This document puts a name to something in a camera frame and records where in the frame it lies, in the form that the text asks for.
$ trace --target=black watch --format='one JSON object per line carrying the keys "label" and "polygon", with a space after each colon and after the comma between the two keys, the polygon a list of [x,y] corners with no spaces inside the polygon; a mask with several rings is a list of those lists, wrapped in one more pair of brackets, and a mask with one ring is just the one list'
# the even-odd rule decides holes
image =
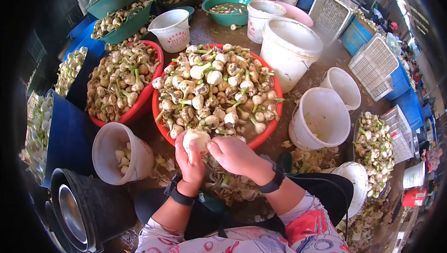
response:
{"label": "black watch", "polygon": [[171,182],[168,184],[168,186],[165,189],[165,195],[168,197],[172,197],[173,200],[175,200],[177,203],[187,206],[192,206],[194,202],[198,199],[197,197],[190,198],[185,195],[182,195],[177,190],[177,184],[182,180],[182,176],[180,174],[176,174],[172,179]]}
{"label": "black watch", "polygon": [[272,193],[273,191],[278,190],[282,184],[282,181],[286,177],[286,175],[284,174],[284,169],[282,169],[282,167],[276,163],[273,163],[273,171],[275,172],[275,176],[269,183],[263,186],[257,186],[259,191],[264,194]]}

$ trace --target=stainless steel bowl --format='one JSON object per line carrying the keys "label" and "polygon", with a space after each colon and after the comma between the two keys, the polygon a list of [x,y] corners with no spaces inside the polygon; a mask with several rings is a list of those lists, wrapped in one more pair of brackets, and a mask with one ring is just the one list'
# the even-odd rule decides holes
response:
{"label": "stainless steel bowl", "polygon": [[81,212],[79,211],[79,207],[73,193],[65,184],[62,184],[59,187],[59,205],[62,212],[62,217],[64,218],[65,224],[70,232],[81,243],[86,244],[87,234],[85,233]]}

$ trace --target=hand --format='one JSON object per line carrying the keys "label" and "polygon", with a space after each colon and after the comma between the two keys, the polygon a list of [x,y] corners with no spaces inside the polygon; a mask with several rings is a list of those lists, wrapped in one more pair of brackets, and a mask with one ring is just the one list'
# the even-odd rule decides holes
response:
{"label": "hand", "polygon": [[205,164],[195,140],[190,142],[189,153],[185,151],[183,148],[185,134],[186,131],[183,131],[175,140],[175,159],[182,170],[183,180],[198,189],[205,176]]}
{"label": "hand", "polygon": [[207,144],[207,148],[210,154],[228,172],[244,175],[252,180],[258,174],[265,174],[268,171],[273,172],[271,163],[256,155],[247,144],[238,138],[230,136],[215,137]]}

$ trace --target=concrete floor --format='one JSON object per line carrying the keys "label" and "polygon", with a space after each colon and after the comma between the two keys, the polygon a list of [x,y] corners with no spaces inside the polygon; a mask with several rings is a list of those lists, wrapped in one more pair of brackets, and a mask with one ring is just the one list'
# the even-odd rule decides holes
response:
{"label": "concrete floor", "polygon": [[[247,26],[239,28],[236,31],[232,31],[230,27],[224,27],[216,24],[210,17],[207,17],[205,15],[205,12],[203,12],[201,9],[196,9],[193,14],[193,19],[190,22],[191,44],[230,43],[234,45],[241,45],[244,48],[250,48],[253,53],[257,55],[260,54],[261,45],[249,40],[249,38],[246,36],[246,33]],[[155,37],[151,40],[158,43],[158,40]],[[164,52],[165,62],[170,62],[171,59],[177,57],[177,55],[178,54],[169,54]],[[288,125],[291,121],[292,113],[296,106],[294,100],[298,99],[309,88],[318,87],[322,82],[326,71],[333,66],[340,67],[351,74],[351,76],[356,80],[359,89],[361,90],[362,103],[357,110],[351,112],[350,114],[352,127],[354,127],[354,123],[356,122],[358,115],[362,110],[370,109],[376,114],[384,114],[385,112],[387,112],[391,108],[391,106],[384,99],[381,99],[380,101],[375,103],[366,92],[365,88],[350,72],[348,68],[350,59],[351,56],[344,49],[339,41],[335,41],[330,47],[325,48],[322,53],[321,59],[310,67],[310,70],[306,72],[299,83],[295,86],[293,91],[284,96],[286,101],[284,102],[282,116],[278,126],[271,134],[271,136],[265,141],[265,143],[255,149],[255,152],[257,154],[266,154],[270,156],[272,160],[276,160],[281,152],[292,151],[295,149],[294,146],[288,149],[280,146],[282,142],[289,140]],[[147,142],[151,146],[154,155],[161,154],[165,157],[165,159],[168,159],[169,157],[174,158],[174,147],[170,145],[159,132],[154,123],[152,113],[147,114],[135,124],[130,125],[130,128],[132,129],[133,133],[135,133],[135,135],[137,135],[139,138],[141,138],[143,141]],[[353,155],[351,142],[353,140],[353,133],[354,132],[352,129],[347,140],[339,146],[339,164],[346,161],[352,161]],[[157,187],[157,184],[153,179],[150,178],[128,184],[128,188],[131,194],[134,195],[141,190],[154,187]],[[268,208],[269,207],[266,206],[266,202],[264,199],[261,199],[258,202],[256,202],[255,200],[253,203],[243,203],[240,206],[237,206],[235,204],[233,207],[233,214],[239,220],[251,220],[252,217],[245,217],[246,212],[251,213],[251,216],[253,216],[253,214],[265,213],[266,211],[268,211]],[[110,242],[107,242],[106,244],[104,244],[105,251],[112,252],[112,250],[115,251],[118,248],[124,250],[135,249],[138,244],[138,231],[141,229],[141,227],[142,224],[138,222],[134,229],[126,232],[122,236],[111,240]]]}

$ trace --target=person's left hand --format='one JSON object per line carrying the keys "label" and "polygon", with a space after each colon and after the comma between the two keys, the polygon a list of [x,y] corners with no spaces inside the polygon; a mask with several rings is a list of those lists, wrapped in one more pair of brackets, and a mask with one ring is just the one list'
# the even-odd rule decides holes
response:
{"label": "person's left hand", "polygon": [[189,153],[183,148],[183,138],[186,130],[175,140],[175,159],[182,170],[183,180],[195,186],[202,184],[205,176],[205,164],[195,140],[190,142]]}

